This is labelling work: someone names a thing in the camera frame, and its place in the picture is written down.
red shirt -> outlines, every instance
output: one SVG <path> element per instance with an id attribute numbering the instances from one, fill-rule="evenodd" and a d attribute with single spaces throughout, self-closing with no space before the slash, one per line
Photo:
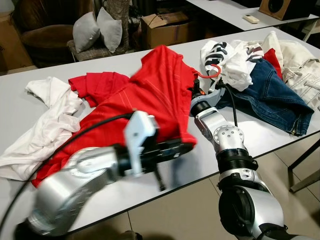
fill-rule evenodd
<path id="1" fill-rule="evenodd" d="M 196 139 L 187 131 L 192 97 L 188 89 L 197 75 L 182 59 L 182 55 L 159 46 L 142 58 L 142 68 L 130 79 L 115 72 L 87 73 L 70 79 L 71 89 L 77 90 L 91 107 L 97 106 L 80 122 L 80 131 L 136 109 L 155 116 L 159 125 L 157 142 L 181 138 L 183 143 L 195 145 Z M 37 173 L 33 185 L 37 187 L 44 178 L 63 168 L 80 149 L 125 145 L 127 123 L 126 119 L 118 119 L 84 134 L 57 153 Z"/>

tile floor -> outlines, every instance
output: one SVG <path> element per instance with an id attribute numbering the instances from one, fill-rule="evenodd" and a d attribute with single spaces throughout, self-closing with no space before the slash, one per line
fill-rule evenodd
<path id="1" fill-rule="evenodd" d="M 314 239 L 320 239 L 320 183 L 294 194 L 288 189 L 291 181 L 297 183 L 320 168 L 320 149 L 294 169 L 291 181 L 287 167 L 319 138 L 320 134 L 313 135 L 257 159 L 261 178 L 283 208 L 288 232 Z M 218 175 L 204 179 L 76 232 L 69 240 L 114 240 L 130 229 L 144 240 L 235 240 L 220 223 L 218 179 Z"/>

brown armchair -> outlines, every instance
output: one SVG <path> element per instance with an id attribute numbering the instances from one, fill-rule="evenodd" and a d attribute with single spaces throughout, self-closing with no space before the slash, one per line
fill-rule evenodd
<path id="1" fill-rule="evenodd" d="M 70 40 L 68 41 L 67 45 L 75 58 L 74 60 L 77 59 L 79 62 L 81 62 L 124 54 L 129 48 L 129 5 L 130 0 L 107 0 L 106 11 L 113 17 L 113 19 L 121 20 L 122 24 L 121 43 L 115 52 L 111 53 L 100 38 L 88 50 L 77 52 L 75 48 L 75 42 Z"/>
<path id="2" fill-rule="evenodd" d="M 13 20 L 38 68 L 73 62 L 67 42 L 82 15 L 94 12 L 93 0 L 19 0 Z"/>

table leg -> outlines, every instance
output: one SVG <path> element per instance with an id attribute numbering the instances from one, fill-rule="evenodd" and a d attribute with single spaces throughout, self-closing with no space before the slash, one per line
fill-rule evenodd
<path id="1" fill-rule="evenodd" d="M 292 193 L 295 193 L 301 189 L 308 187 L 309 185 L 311 185 L 319 180 L 320 180 L 320 170 L 315 171 L 313 174 L 311 174 L 307 178 L 303 179 L 302 181 L 300 181 L 297 184 L 290 187 L 289 191 Z"/>
<path id="2" fill-rule="evenodd" d="M 318 147 L 320 147 L 320 139 L 315 142 L 304 154 L 301 155 L 294 163 L 288 167 L 288 171 L 292 171 L 298 166 L 303 160 L 305 160 L 310 154 L 312 154 Z"/>
<path id="3" fill-rule="evenodd" d="M 314 30 L 314 28 L 316 27 L 317 21 L 318 21 L 318 20 L 315 20 L 315 21 L 313 22 L 313 24 L 312 24 L 312 27 L 311 27 L 310 31 L 309 31 L 309 32 L 307 32 L 307 33 L 306 33 L 306 35 L 304 36 L 304 38 L 303 38 L 303 41 L 304 41 L 304 42 L 307 42 L 307 41 L 308 41 L 308 39 L 309 39 L 310 35 L 312 34 L 312 31 L 313 31 L 313 30 Z"/>

white table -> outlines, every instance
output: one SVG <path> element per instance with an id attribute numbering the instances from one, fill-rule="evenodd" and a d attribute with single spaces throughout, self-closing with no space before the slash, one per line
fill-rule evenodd
<path id="1" fill-rule="evenodd" d="M 259 7 L 247 8 L 232 0 L 187 0 L 193 5 L 207 11 L 208 13 L 236 26 L 237 28 L 248 31 L 254 29 L 261 29 L 272 26 L 279 26 L 292 22 L 299 22 L 305 20 L 318 19 L 319 17 L 310 14 L 309 17 L 296 18 L 290 20 L 278 20 L 274 17 L 259 12 Z M 243 19 L 244 15 L 252 15 L 260 21 L 252 24 Z"/>
<path id="2" fill-rule="evenodd" d="M 217 42 L 230 42 L 235 39 L 244 41 L 263 40 L 270 31 L 276 31 L 279 39 L 296 40 L 305 45 L 315 56 L 320 56 L 319 49 L 274 27 L 215 37 L 214 40 Z M 170 48 L 182 54 L 184 56 L 184 62 L 187 65 L 200 70 L 200 49 L 207 41 L 207 39 L 194 41 L 173 45 L 170 46 Z M 67 82 L 69 78 L 85 75 L 87 72 L 103 71 L 118 72 L 131 76 L 141 67 L 140 59 L 148 52 L 149 51 L 134 52 L 1 76 L 0 153 L 28 130 L 39 116 L 46 111 L 43 103 L 24 91 L 29 81 L 44 79 L 47 76 L 55 76 Z M 91 110 L 88 103 L 85 102 L 82 109 L 77 112 L 76 115 L 83 118 L 91 112 Z M 226 107 L 220 112 L 227 121 L 233 122 L 231 108 Z M 291 136 L 268 123 L 240 111 L 237 111 L 237 118 L 238 125 L 245 135 L 245 146 L 253 157 L 267 154 L 268 152 L 302 139 L 301 137 Z M 187 184 L 194 183 L 217 173 L 218 166 L 213 146 L 201 135 L 193 121 L 192 118 L 189 119 L 188 129 L 189 132 L 198 139 L 196 147 L 180 159 L 163 162 L 159 166 L 168 190 L 159 192 L 153 174 L 145 174 L 140 178 L 123 178 L 114 184 L 106 186 L 88 201 L 72 226 L 71 231 L 118 215 L 164 194 L 175 191 L 180 187 L 184 187 Z M 319 130 L 320 111 L 317 110 L 312 116 L 307 135 L 319 132 Z M 0 179 L 0 217 L 2 217 L 5 208 L 20 184 L 21 183 L 17 181 Z M 2 235 L 2 240 L 12 239 L 11 234 L 15 225 L 22 222 L 31 210 L 34 193 L 35 189 L 32 185 L 29 185 L 13 208 L 12 214 L 5 226 L 5 233 Z"/>

